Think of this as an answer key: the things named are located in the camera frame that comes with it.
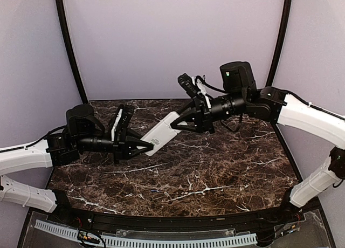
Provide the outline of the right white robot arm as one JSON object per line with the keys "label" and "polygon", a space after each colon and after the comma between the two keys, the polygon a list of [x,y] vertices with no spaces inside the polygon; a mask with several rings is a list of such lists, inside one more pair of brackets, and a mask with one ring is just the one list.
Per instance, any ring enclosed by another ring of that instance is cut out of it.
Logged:
{"label": "right white robot arm", "polygon": [[234,115],[250,117],[290,126],[321,137],[334,144],[329,157],[316,171],[287,191],[275,218],[287,223],[312,198],[331,185],[344,180],[344,116],[332,113],[295,93],[266,86],[256,87],[250,63],[235,61],[220,67],[223,95],[209,98],[202,93],[196,80],[187,74],[178,77],[179,85],[191,97],[182,108],[181,116],[171,123],[173,129],[213,133],[214,122]]}

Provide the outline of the white remote control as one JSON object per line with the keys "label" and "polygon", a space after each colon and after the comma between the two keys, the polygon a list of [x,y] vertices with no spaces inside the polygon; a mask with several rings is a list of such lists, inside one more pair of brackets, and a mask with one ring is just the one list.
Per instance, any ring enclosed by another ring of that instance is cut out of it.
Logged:
{"label": "white remote control", "polygon": [[180,115],[177,112],[170,112],[141,138],[142,141],[146,141],[154,145],[153,150],[145,152],[147,156],[152,156],[157,153],[163,146],[181,132],[181,130],[173,129],[170,125],[179,117]]}

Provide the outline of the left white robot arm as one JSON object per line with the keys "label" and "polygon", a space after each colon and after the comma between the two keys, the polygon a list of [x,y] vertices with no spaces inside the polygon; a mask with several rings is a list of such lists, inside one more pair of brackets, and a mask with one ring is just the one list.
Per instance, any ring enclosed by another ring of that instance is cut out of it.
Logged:
{"label": "left white robot arm", "polygon": [[54,213],[64,224],[72,224],[76,213],[63,191],[39,189],[19,183],[7,175],[34,168],[68,165],[88,151],[113,154],[114,160],[129,160],[153,150],[152,143],[128,127],[132,106],[121,105],[105,127],[94,108],[82,104],[66,112],[66,125],[49,131],[39,140],[1,149],[1,201]]}

